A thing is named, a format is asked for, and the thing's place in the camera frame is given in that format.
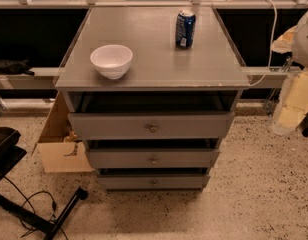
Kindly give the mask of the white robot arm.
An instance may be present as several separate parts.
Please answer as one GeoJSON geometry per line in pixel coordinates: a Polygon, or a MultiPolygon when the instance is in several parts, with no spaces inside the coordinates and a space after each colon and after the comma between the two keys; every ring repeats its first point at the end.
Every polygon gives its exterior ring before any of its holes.
{"type": "Polygon", "coordinates": [[[297,75],[284,80],[279,103],[273,114],[271,129],[278,135],[295,130],[308,114],[308,11],[297,25],[274,41],[272,49],[278,53],[292,53],[294,62],[304,67],[297,75]]]}

